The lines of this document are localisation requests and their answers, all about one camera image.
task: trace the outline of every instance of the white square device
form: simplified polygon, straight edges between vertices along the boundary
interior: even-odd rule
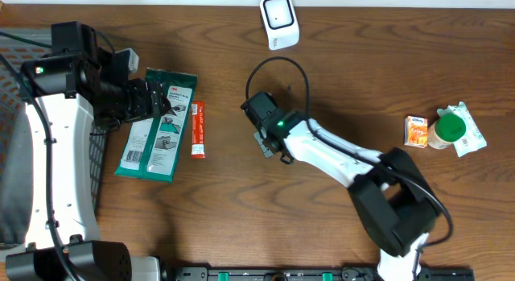
[[[296,45],[300,31],[291,0],[261,0],[259,4],[270,50]]]

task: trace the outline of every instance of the cable connector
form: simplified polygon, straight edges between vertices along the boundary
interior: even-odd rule
[[[48,139],[44,139],[43,143],[45,145],[47,145],[49,143]],[[52,144],[55,144],[55,143],[57,143],[57,140],[55,138],[52,138],[51,141],[50,141],[50,144],[52,145]]]
[[[59,222],[56,220],[52,220],[54,222],[54,228],[59,228]],[[50,221],[45,221],[45,229],[50,229]]]

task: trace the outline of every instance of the food package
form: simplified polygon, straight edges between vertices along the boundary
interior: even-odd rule
[[[404,145],[420,148],[427,146],[427,119],[406,117],[404,120]]]
[[[204,114],[205,103],[194,101],[192,104],[192,158],[206,158],[204,152]]]

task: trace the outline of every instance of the bottle with green cap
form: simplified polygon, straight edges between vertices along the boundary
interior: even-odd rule
[[[465,135],[465,121],[456,114],[445,114],[429,127],[427,143],[434,149],[447,148]]]

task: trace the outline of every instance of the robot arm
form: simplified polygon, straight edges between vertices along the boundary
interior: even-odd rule
[[[54,24],[51,37],[52,54],[26,61],[21,69],[28,79],[19,84],[27,88],[21,89],[21,98],[27,102],[34,151],[33,209],[27,251],[7,256],[7,276],[10,280],[63,280],[67,279],[63,268],[69,262],[80,279],[163,280],[166,268],[157,258],[130,256],[124,244],[100,241],[91,200],[89,140],[99,137],[90,136],[92,123],[105,130],[117,129],[124,122],[164,115],[171,110],[170,102],[159,83],[129,80],[137,70],[138,57],[131,50],[99,48],[91,27],[77,22]],[[51,144],[43,121],[51,131]],[[54,225],[45,213],[48,164]],[[50,229],[57,232],[57,243]],[[61,246],[68,249],[64,264],[56,258]]]
[[[419,190],[378,167],[413,176],[434,195],[408,154],[398,148],[382,154],[354,145],[298,111],[285,114],[268,93],[256,94],[241,108],[256,127],[255,137],[267,157],[280,152],[286,164],[294,159],[309,163],[348,189],[367,234],[381,249],[381,277],[412,280],[412,271],[420,270],[416,250],[427,240],[440,211]],[[383,191],[394,185],[400,190],[386,199]]]

